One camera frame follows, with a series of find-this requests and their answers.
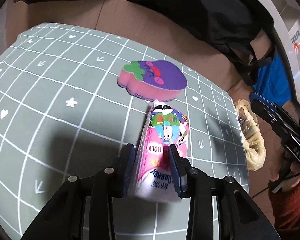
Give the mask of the right forearm red sleeve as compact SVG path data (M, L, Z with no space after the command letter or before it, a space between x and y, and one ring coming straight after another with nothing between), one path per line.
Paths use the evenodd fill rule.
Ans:
M274 227L282 239L300 237L300 181L288 191L269 193Z

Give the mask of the person right hand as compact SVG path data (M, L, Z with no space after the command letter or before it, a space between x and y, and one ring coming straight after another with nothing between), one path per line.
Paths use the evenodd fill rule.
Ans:
M270 158L269 169L271 182L278 181L279 176L283 176L284 172L287 172L287 176L292 176L287 180L292 187L300 182L300 164L292 160L279 141L274 142L274 153Z

